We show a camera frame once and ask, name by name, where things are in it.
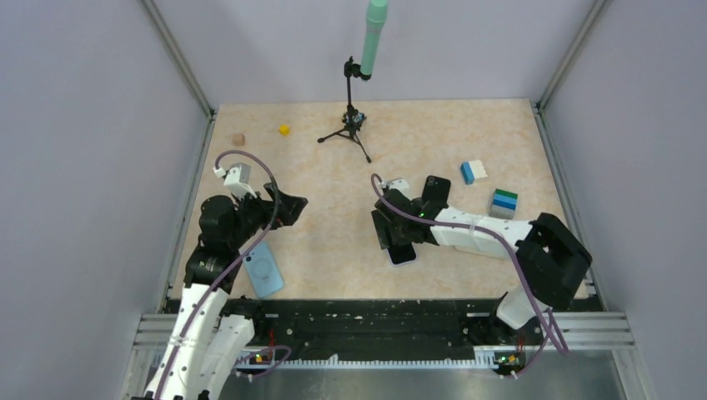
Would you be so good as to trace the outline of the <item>lilac phone case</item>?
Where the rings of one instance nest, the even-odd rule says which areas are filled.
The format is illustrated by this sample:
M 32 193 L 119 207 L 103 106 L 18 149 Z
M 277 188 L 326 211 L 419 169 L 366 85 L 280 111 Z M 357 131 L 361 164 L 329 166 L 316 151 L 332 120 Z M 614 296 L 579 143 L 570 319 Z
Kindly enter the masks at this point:
M 390 263 L 394 267 L 414 263 L 418 259 L 418 254 L 412 243 L 391 246 L 386 250 L 386 253 L 389 256 Z

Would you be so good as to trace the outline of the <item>light blue phone case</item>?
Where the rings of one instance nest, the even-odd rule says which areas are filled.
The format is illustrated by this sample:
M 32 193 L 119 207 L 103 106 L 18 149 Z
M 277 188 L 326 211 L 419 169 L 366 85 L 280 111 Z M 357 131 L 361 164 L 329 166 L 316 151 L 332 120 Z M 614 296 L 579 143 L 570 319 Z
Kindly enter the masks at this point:
M 267 298 L 284 287 L 284 280 L 266 242 L 260 242 L 243 260 L 253 290 L 258 298 Z

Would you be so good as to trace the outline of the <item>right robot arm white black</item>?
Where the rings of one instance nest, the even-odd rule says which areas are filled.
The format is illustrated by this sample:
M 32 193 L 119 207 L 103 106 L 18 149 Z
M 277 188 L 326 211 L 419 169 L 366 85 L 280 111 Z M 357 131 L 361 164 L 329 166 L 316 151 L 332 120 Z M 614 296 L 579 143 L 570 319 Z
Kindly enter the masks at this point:
M 589 250 L 551 213 L 530 221 L 502 219 L 412 200 L 393 187 L 375 193 L 382 248 L 427 243 L 510 260 L 520 284 L 501 297 L 489 320 L 489 333 L 499 343 L 511 343 L 546 310 L 566 309 L 593 262 Z

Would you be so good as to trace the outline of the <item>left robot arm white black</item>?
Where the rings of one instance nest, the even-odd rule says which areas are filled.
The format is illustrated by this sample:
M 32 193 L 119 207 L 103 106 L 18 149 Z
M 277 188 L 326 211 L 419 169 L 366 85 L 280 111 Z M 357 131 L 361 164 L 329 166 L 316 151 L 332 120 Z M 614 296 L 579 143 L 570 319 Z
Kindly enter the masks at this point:
M 269 200 L 247 193 L 212 196 L 201 204 L 198 245 L 186 264 L 177 319 L 144 399 L 219 398 L 246 345 L 266 337 L 264 318 L 223 312 L 243 262 L 241 248 L 294 225 L 308 201 L 270 182 L 264 188 Z

